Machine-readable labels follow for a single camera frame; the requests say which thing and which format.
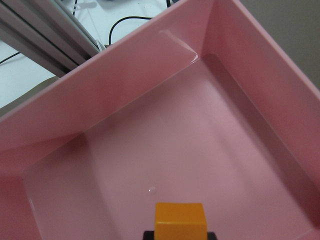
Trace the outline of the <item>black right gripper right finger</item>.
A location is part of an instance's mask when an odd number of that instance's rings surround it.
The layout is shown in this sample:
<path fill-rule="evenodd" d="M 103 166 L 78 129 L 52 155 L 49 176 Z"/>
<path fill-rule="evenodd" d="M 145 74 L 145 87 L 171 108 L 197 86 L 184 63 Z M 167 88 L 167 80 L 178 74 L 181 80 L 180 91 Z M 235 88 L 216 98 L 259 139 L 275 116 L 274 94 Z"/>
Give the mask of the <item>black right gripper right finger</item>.
<path fill-rule="evenodd" d="M 214 232 L 207 232 L 207 240 L 218 240 Z"/>

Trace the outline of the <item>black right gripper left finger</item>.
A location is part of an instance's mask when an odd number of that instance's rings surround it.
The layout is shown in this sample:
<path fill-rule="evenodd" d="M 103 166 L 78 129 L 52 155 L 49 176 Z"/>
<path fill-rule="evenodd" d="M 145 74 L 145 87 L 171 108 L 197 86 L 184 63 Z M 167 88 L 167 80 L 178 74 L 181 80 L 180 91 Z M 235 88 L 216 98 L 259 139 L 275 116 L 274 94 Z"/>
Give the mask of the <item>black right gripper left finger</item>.
<path fill-rule="evenodd" d="M 143 232 L 142 240 L 154 240 L 155 232 L 153 230 L 146 230 Z"/>

